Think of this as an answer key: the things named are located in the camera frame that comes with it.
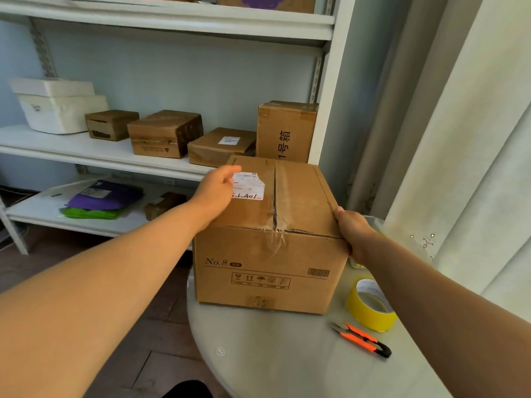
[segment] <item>white label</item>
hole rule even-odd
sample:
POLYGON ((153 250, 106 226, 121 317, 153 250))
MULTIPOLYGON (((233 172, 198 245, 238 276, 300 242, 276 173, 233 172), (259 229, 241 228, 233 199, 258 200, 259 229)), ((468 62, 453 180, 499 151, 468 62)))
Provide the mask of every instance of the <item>white label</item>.
POLYGON ((238 141, 240 140, 240 137, 223 137, 218 144, 221 145, 236 145, 238 141))
POLYGON ((162 197, 158 197, 158 198, 156 198, 155 200, 151 201, 151 204, 155 204, 155 205, 157 205, 158 203, 160 203, 160 202, 162 202, 162 201, 164 201, 164 198, 162 198, 162 197))
POLYGON ((83 190, 81 195, 86 195, 89 197, 94 198, 105 198, 110 194, 109 190, 98 190, 97 188, 87 188, 86 190, 83 190))
POLYGON ((263 200, 265 183, 260 180, 258 174, 240 172, 233 175, 234 191, 233 198, 246 200, 263 200))

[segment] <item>person's right arm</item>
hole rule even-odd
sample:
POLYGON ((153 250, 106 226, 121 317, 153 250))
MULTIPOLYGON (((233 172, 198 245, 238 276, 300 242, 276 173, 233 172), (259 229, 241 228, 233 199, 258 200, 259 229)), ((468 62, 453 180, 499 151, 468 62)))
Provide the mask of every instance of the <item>person's right arm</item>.
POLYGON ((454 397, 530 396, 531 324, 376 233, 362 215, 339 207, 335 217, 353 258, 454 397))

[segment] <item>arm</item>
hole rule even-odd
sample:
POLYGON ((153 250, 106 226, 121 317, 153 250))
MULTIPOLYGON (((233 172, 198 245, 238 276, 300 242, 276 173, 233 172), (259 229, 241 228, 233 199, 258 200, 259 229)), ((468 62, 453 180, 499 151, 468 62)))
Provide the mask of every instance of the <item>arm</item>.
POLYGON ((1 395, 81 397, 195 234, 229 204, 240 170, 211 171, 189 202, 0 294, 1 395))
POLYGON ((377 234, 362 215, 335 217, 404 327, 455 397, 524 397, 531 391, 531 324, 450 280, 377 234))

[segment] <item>barcode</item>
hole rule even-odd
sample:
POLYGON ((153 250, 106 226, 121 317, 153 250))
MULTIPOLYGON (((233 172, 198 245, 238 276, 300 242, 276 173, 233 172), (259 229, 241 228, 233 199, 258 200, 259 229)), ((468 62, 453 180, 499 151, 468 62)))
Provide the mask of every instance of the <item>barcode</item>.
POLYGON ((326 278, 330 274, 329 269, 308 268, 308 275, 322 276, 326 278))

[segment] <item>orange scissors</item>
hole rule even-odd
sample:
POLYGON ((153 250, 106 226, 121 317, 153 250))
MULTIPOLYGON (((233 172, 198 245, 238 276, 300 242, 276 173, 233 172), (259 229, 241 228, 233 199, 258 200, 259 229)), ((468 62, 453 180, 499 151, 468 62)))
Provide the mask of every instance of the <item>orange scissors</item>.
POLYGON ((362 330, 352 327, 350 324, 330 323, 329 325, 334 331, 339 332, 343 338, 354 342, 369 352, 374 352, 386 359, 391 355, 391 350, 386 345, 378 341, 375 337, 364 333, 362 330))

